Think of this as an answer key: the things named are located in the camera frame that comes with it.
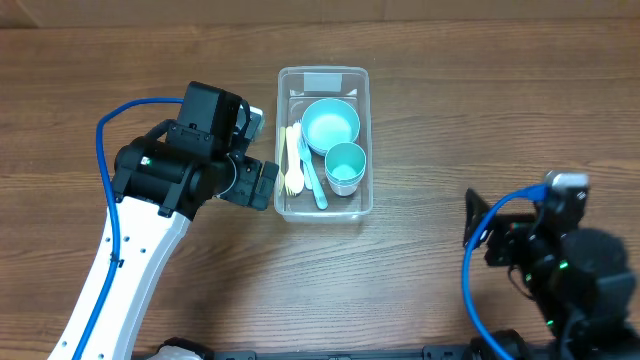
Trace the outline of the yellow plastic fork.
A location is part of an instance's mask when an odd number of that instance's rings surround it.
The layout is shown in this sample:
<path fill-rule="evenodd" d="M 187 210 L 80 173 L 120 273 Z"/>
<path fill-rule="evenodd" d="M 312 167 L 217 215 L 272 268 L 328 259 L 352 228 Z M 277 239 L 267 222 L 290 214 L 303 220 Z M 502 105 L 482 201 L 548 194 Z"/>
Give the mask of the yellow plastic fork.
<path fill-rule="evenodd" d="M 282 192 L 283 192 L 283 188 L 284 188 L 284 167 L 282 165 L 283 163 L 283 156 L 284 156 L 284 152 L 285 152 L 285 144 L 286 144 L 286 127 L 280 127 L 278 130 L 278 147 L 277 147 L 277 154 L 276 154 L 276 160 L 277 160 L 277 164 L 279 166 L 279 172 L 278 172 L 278 178 L 277 178 L 277 186 L 278 186 L 278 196 L 281 196 Z"/>

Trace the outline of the pink plastic spoon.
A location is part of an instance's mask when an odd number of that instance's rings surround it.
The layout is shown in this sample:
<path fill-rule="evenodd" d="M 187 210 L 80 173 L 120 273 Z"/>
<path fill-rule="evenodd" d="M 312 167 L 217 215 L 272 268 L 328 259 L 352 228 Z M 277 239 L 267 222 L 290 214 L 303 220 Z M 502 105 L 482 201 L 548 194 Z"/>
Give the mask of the pink plastic spoon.
<path fill-rule="evenodd" d="M 297 196 L 304 189 L 304 176 L 300 167 L 298 138 L 292 126 L 286 128 L 286 148 L 288 168 L 285 174 L 285 186 L 289 196 Z"/>

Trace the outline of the green plastic bowl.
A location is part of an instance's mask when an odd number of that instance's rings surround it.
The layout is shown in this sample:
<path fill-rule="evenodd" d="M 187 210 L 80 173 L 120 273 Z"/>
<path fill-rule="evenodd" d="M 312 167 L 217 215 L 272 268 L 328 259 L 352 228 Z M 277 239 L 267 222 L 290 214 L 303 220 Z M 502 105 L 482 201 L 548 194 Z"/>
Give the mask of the green plastic bowl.
<path fill-rule="evenodd" d="M 317 154 L 325 156 L 337 144 L 355 142 L 361 129 L 360 117 L 353 106 L 337 98 L 312 103 L 301 118 L 302 136 Z"/>

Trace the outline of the pink plastic cup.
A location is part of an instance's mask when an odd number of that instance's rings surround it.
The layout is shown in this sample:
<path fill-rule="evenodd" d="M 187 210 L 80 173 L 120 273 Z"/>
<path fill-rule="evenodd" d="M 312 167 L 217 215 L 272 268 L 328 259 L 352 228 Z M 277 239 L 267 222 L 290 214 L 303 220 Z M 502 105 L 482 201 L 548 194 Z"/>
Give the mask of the pink plastic cup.
<path fill-rule="evenodd" d="M 356 192 L 356 190 L 358 189 L 359 183 L 355 182 L 352 184 L 344 184 L 344 183 L 336 183 L 333 181 L 329 182 L 329 185 L 332 189 L 332 191 L 341 197 L 346 197 L 346 196 L 350 196 L 352 194 L 354 194 Z"/>

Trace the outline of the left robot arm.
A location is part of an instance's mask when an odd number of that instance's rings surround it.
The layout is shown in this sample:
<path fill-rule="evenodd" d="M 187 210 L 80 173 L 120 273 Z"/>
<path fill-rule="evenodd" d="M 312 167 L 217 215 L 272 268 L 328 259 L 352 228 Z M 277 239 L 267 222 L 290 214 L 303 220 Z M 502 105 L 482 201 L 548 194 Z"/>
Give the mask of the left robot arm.
<path fill-rule="evenodd" d="M 105 125 L 140 105 L 179 105 L 106 163 Z M 156 285 L 198 210 L 217 198 L 264 211 L 278 166 L 247 156 L 265 123 L 239 95 L 192 81 L 183 97 L 142 98 L 105 115 L 96 157 L 107 202 L 104 230 L 53 359 L 128 359 Z"/>

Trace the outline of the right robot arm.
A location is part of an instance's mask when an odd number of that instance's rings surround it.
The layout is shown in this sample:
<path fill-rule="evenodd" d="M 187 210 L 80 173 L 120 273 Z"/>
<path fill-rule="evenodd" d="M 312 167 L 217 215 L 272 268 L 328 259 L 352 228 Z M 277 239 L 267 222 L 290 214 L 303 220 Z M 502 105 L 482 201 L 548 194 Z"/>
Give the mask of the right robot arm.
<path fill-rule="evenodd" d="M 540 184 L 489 205 L 465 194 L 463 302 L 478 331 L 466 359 L 636 359 L 639 334 L 628 322 L 636 276 L 621 238 L 582 228 L 590 189 L 585 173 L 549 172 Z M 487 247 L 492 267 L 519 270 L 524 295 L 544 317 L 554 340 L 529 345 L 516 331 L 489 332 L 472 300 L 472 253 Z"/>

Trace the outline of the green plastic cup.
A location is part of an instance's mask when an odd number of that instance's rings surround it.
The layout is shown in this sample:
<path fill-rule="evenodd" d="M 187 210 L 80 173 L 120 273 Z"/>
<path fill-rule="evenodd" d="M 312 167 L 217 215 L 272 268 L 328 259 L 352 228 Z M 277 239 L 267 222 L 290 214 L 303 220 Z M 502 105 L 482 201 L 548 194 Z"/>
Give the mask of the green plastic cup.
<path fill-rule="evenodd" d="M 344 142 L 331 147 L 325 155 L 325 172 L 336 181 L 360 178 L 366 170 L 365 151 L 356 143 Z"/>

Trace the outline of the green plastic fork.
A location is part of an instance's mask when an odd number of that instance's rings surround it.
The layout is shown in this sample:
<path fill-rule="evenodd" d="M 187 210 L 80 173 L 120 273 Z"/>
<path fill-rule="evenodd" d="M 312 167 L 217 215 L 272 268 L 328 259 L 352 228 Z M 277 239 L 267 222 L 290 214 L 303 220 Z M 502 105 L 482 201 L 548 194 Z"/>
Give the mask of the green plastic fork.
<path fill-rule="evenodd" d="M 307 169 L 307 174 L 308 177 L 310 179 L 311 185 L 312 185 L 312 192 L 313 192 L 313 196 L 316 202 L 316 206 L 320 209 L 320 210 L 326 210 L 328 208 L 328 200 L 326 198 L 326 195 L 324 193 L 324 190 L 320 184 L 319 178 L 316 174 L 315 168 L 313 166 L 312 163 L 312 156 L 311 156 L 311 151 L 309 146 L 307 145 L 306 140 L 304 139 L 303 135 L 302 135 L 302 125 L 300 121 L 297 121 L 294 125 L 293 128 L 297 131 L 297 134 L 299 135 L 299 140 L 298 140 L 298 152 L 300 155 L 300 158 L 302 160 L 302 162 L 304 163 L 304 166 Z"/>

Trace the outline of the light blue plastic fork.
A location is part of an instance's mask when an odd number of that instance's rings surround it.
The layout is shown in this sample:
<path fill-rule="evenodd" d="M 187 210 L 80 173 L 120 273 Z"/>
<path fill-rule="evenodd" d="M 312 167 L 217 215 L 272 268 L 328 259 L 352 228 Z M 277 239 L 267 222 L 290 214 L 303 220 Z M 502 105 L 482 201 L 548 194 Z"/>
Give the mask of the light blue plastic fork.
<path fill-rule="evenodd" d="M 298 143 L 299 145 L 302 143 L 302 133 L 301 133 L 301 129 L 298 128 Z M 306 163 L 302 160 L 302 153 L 301 150 L 299 150 L 299 155 L 300 155 L 300 159 L 301 159 L 301 163 L 302 163 L 302 170 L 303 170 L 303 177 L 304 177 L 304 186 L 307 190 L 312 190 L 312 183 L 311 183 L 311 179 L 308 173 L 308 168 Z"/>

